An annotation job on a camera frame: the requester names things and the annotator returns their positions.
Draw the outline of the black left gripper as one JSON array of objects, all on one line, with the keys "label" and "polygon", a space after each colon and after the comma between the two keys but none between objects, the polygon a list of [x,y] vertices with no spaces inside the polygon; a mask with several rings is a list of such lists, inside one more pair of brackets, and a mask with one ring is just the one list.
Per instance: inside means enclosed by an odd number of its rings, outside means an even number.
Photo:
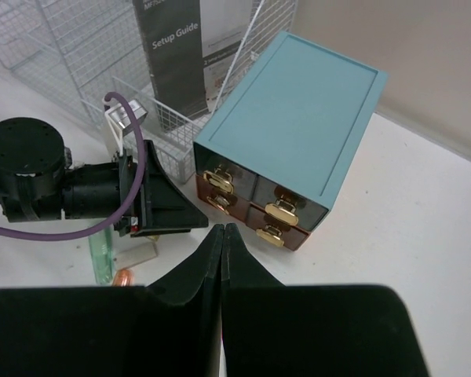
[{"label": "black left gripper", "polygon": [[[153,142],[144,141],[144,150],[146,165],[135,198],[137,224],[131,227],[131,236],[161,236],[206,228],[207,216],[167,176]],[[110,163],[68,170],[61,191],[64,217],[111,217],[130,194],[136,172],[137,164],[127,154]]]}]

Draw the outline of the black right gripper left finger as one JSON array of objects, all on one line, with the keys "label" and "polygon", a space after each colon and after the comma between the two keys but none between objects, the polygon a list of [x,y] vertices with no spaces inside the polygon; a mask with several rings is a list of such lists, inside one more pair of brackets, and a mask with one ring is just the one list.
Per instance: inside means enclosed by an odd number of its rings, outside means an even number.
[{"label": "black right gripper left finger", "polygon": [[0,289],[0,376],[216,376],[225,228],[148,286]]}]

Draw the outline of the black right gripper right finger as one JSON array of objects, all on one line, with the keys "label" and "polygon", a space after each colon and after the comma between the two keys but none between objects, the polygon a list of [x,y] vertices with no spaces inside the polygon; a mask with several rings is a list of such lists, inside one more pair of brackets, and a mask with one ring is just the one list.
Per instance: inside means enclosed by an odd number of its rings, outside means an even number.
[{"label": "black right gripper right finger", "polygon": [[221,319],[230,376],[427,376],[407,307],[378,284],[287,286],[234,224],[221,255]]}]

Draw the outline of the grey eraser block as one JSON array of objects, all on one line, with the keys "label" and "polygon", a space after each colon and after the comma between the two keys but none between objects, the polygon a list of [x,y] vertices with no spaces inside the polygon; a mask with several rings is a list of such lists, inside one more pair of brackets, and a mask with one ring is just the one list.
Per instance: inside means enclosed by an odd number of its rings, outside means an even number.
[{"label": "grey eraser block", "polygon": [[113,262],[116,269],[130,269],[156,257],[156,245],[154,243],[144,243],[117,253],[113,258]]}]

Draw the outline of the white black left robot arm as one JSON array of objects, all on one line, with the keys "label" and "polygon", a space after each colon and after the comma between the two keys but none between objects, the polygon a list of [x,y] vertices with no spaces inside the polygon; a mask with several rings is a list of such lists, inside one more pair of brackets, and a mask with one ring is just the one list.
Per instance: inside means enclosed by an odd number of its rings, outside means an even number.
[{"label": "white black left robot arm", "polygon": [[[144,142],[144,176],[133,204],[113,229],[144,237],[206,228],[207,216],[167,177],[152,141]],[[0,122],[0,206],[11,223],[109,218],[137,172],[128,153],[109,163],[71,166],[61,134],[33,118]]]}]

